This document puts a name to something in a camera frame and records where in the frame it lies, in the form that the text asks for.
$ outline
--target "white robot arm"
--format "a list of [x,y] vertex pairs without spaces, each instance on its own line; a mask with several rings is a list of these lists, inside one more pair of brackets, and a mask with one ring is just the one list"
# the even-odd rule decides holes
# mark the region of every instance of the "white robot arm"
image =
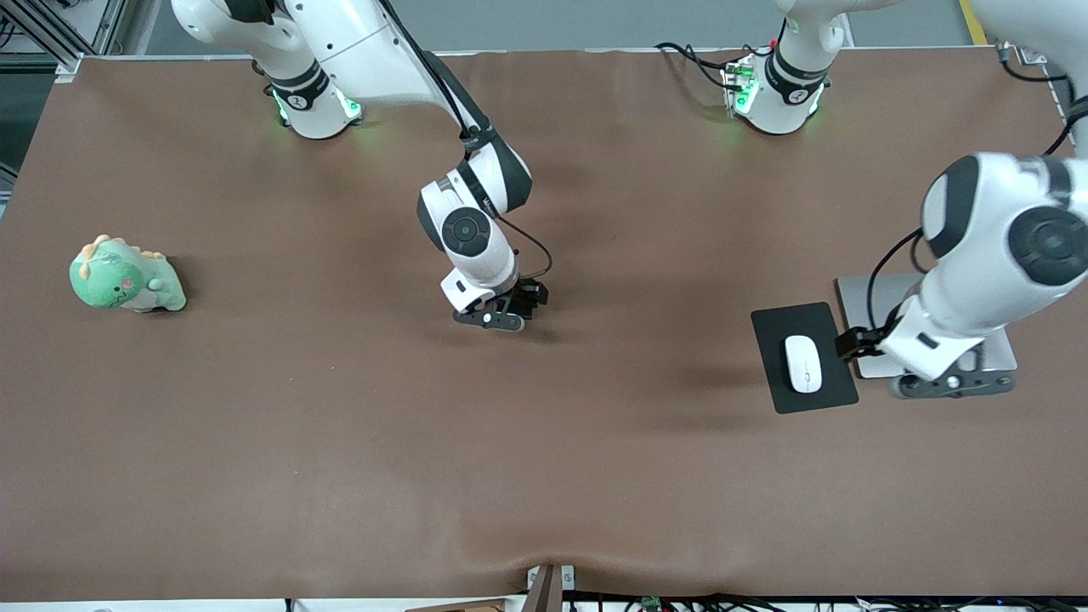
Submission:
[[[172,1],[178,21],[194,36],[212,30],[205,23],[213,21],[217,12],[222,15],[217,19],[225,23],[205,40],[254,54],[277,98],[287,101],[292,125],[304,136],[333,135],[351,119],[337,117],[341,124],[332,134],[304,133],[295,115],[314,113],[318,105],[311,99],[343,97],[363,107],[422,103],[445,110],[460,128],[465,159],[423,187],[417,213],[428,236],[454,265],[441,286],[454,306],[455,320],[520,331],[533,309],[547,303],[547,290],[519,273],[516,254],[496,223],[528,200],[532,188],[528,167],[442,60],[419,48],[387,0]],[[193,14],[212,16],[194,29],[188,27],[195,23]],[[232,36],[215,36],[227,32]],[[293,70],[280,70],[279,63],[286,63],[281,58],[284,53],[270,52],[270,48],[287,48],[297,54],[292,56]],[[306,74],[316,72],[319,86],[311,86],[305,96],[297,90],[281,93],[284,82],[302,81],[293,73],[307,60]]]
[[924,380],[1088,272],[1088,162],[976,154],[929,188],[922,229],[937,266],[876,345]]
[[[1061,62],[1074,90],[1078,78],[1088,82],[1088,2],[973,4],[987,33]],[[1085,98],[1076,100],[1068,124],[1088,114],[1086,109]],[[1088,160],[993,152],[960,159],[923,204],[922,232],[936,267],[882,328],[855,328],[840,336],[840,355],[889,355],[915,380],[954,381],[950,388],[956,389],[962,382],[950,372],[961,370],[965,353],[1084,281],[1086,222]]]
[[825,78],[845,41],[842,15],[903,0],[774,0],[786,15],[778,44],[727,69],[731,111],[768,134],[789,134],[816,112]]

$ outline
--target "computer mouse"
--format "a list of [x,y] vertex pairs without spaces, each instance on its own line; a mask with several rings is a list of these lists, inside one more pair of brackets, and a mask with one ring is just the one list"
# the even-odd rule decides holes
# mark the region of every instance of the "computer mouse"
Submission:
[[815,393],[824,384],[816,343],[807,335],[786,339],[786,365],[790,370],[790,385],[798,393]]

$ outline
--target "brown tablecloth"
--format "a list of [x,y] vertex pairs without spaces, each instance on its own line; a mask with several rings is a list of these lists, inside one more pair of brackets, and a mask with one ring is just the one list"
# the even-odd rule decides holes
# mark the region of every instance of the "brown tablecloth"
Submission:
[[[438,289],[437,109],[307,142],[248,62],[85,62],[0,223],[0,598],[496,593],[542,561],[632,592],[1084,592],[1088,294],[1012,326],[1015,393],[861,382],[792,416],[749,320],[833,304],[961,155],[1041,151],[1048,88],[989,49],[850,51],[775,138],[677,58],[449,60],[556,255],[522,334]],[[169,255],[184,313],[79,303],[99,233]]]

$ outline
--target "green plush toy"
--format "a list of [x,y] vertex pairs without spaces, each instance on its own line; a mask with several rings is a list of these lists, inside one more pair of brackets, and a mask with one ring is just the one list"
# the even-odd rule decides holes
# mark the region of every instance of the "green plush toy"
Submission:
[[181,310],[185,293],[177,273],[161,253],[140,252],[102,234],[83,247],[69,267],[72,289],[95,308]]

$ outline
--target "black mouse pad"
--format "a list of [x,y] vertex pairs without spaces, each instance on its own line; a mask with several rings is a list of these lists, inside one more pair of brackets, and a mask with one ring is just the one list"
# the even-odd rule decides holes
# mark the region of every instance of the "black mouse pad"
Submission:
[[[756,310],[752,313],[752,326],[763,355],[763,369],[767,372],[775,412],[784,415],[857,403],[854,377],[834,351],[839,330],[826,302]],[[815,393],[798,393],[790,387],[786,339],[791,335],[807,335],[816,343],[824,383]]]

